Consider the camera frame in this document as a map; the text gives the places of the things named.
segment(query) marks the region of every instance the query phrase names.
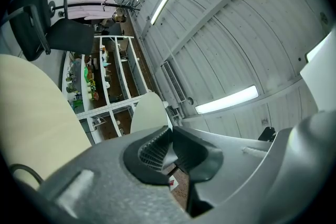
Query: pink garment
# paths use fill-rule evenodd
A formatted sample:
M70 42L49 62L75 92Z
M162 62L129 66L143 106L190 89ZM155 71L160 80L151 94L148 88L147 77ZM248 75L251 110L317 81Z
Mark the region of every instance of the pink garment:
M108 19L117 10L104 3L115 4L114 0L68 0L68 4L101 3L101 6L76 6L68 7L69 19L84 18L84 20Z

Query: shelving unit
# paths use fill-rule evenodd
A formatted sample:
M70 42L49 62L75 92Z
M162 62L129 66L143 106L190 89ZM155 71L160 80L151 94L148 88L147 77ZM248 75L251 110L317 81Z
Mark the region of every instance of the shelving unit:
M71 102L74 98L75 98L75 95L76 93L72 92L72 93L68 93L67 92L67 87L70 86L72 84L72 82L68 82L66 79L68 77L68 73L70 71L70 65L71 65L71 59L70 59L70 52L67 52L66 53L66 57L65 57L65 61L64 61L64 66L63 66L63 72L62 72L62 94L64 95L64 97L69 101ZM76 69L78 72L77 72L77 80L75 82L75 86L76 86L76 89L81 92L81 83L82 83L82 71L81 69L77 68ZM79 106L75 109L75 113L80 113L82 111L84 111L84 104L83 106Z
M101 74L101 81L102 81L102 85L103 85L103 89L104 89L104 97L106 100L106 104L109 104L109 95L107 93L107 88L106 88L106 84L105 84L105 74L104 74L104 70L105 67L103 65L103 59L102 59L102 49L103 49L103 44L102 44L102 38L100 38L99 40L99 62L100 62L100 74Z
M138 59L136 57L136 54L133 48L133 43L132 43L133 37L95 36L95 38L99 38L99 61L98 63L99 63L100 72L98 72L98 74L100 73L101 75L102 88L104 92L104 96L99 96L99 98L104 98L107 105L97 108L97 104L96 104L95 105L96 108L94 108L95 106L93 104L95 101L89 100L87 83L84 78L84 68L86 66L85 55L82 55L81 70L80 70L80 76L81 76L80 85L81 85L81 93L82 93L82 99L83 99L83 112L78 113L77 118L79 121L81 121L82 126L85 126L85 130L88 129L86 130L86 132L91 133L91 136L92 136L91 141L93 141L95 144L98 144L104 141L105 139L121 137L123 134L120 132L120 129L123 129L124 134L129 134L132 117L136 110L136 105L141 99L141 97L144 94L148 93L149 90L146 85L143 74L141 72L141 68L138 63ZM103 38L108 38L109 40L114 41L114 44L109 50L107 49L108 45L105 46L103 44L103 40L102 40ZM126 56L128 58L128 63L121 62L120 51L119 51L120 45L118 43L118 38L123 38L124 40L128 41L127 49L125 50ZM115 69L113 68L113 70L116 72L116 74L113 73L111 75L118 76L121 91L124 95L124 100L121 100L116 103L110 103L109 101L108 89L105 84L105 74L104 74L105 67L103 66L102 48L105 48L105 50L107 50L109 54L109 57L113 57L115 60ZM66 91L66 87L67 87L66 77L68 73L69 64L70 64L70 57L69 57L69 52L67 52L66 61L64 64L64 69L63 69L63 83L62 83L62 92L67 99L73 98L71 94L67 93ZM132 97L130 94L130 90L128 88L128 81L124 74L123 64L124 65L127 64L128 65L126 66L127 69L129 68L132 73L131 76L128 75L128 78L132 78L134 81L134 84L139 93L139 96L137 97ZM113 80L114 85L113 83L110 82L110 87L111 88L119 87L119 85L115 85L116 82L117 82L116 79ZM101 122L106 121L106 123L102 123L97 126L98 118L100 118Z
M82 55L81 69L80 69L80 84L82 89L82 99L84 111L89 111L93 109L92 101L89 100L89 92L87 89L87 82L84 78L84 68L85 68L85 55Z

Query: black mesh chair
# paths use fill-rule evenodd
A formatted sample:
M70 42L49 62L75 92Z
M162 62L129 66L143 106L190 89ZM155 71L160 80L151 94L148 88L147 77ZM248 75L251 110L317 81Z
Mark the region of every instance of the black mesh chair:
M65 17L51 25L48 0L13 0L8 17L14 36L28 61L36 60L43 51L51 49L90 54L95 31L92 27L68 19L67 0L64 0Z

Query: white ceiling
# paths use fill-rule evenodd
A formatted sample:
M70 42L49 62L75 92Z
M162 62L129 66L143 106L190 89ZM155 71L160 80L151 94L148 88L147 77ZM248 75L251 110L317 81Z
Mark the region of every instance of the white ceiling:
M151 26L148 16L160 1L141 0L135 27L153 73L168 59L195 101L182 104L183 125L257 139L266 126L279 131L317 111L299 72L305 54L331 28L326 0L169 0ZM251 85L262 102L196 116L196 105Z

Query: chair backrest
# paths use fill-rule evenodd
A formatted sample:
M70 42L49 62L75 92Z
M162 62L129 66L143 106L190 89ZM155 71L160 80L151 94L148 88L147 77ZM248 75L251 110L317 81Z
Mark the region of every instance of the chair backrest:
M46 33L47 29L51 26L48 0L13 0L9 5L8 14L31 4L36 6L43 32ZM43 47L40 46L40 40L34 30L29 15L22 13L11 19L10 24L26 59L28 61L37 59L44 50Z

